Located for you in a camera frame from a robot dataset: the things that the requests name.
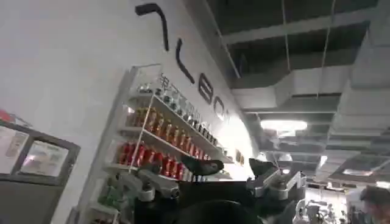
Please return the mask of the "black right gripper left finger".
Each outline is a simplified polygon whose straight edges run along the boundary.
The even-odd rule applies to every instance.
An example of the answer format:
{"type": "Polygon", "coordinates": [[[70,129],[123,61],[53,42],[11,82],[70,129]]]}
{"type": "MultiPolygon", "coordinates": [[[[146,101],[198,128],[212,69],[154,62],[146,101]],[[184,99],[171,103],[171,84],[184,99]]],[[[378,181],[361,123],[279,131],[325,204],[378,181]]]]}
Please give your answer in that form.
{"type": "MultiPolygon", "coordinates": [[[[196,159],[186,155],[182,156],[182,163],[196,177],[214,175],[224,168],[224,163],[220,160],[196,159]]],[[[152,162],[141,166],[134,173],[121,172],[120,186],[127,187],[143,202],[153,201],[157,193],[167,199],[178,198],[179,182],[160,175],[158,172],[161,168],[162,163],[152,162]]]]}

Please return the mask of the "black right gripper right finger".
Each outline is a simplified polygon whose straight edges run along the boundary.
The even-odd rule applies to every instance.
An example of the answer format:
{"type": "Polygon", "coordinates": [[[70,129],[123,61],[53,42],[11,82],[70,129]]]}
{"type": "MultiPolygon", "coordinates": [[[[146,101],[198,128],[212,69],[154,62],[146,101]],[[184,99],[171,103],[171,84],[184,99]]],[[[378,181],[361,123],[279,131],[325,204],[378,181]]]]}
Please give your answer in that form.
{"type": "Polygon", "coordinates": [[[287,200],[289,197],[304,198],[307,177],[296,172],[283,175],[282,171],[269,161],[249,159],[250,168],[255,178],[248,178],[246,189],[255,197],[269,197],[274,200],[287,200]]]}

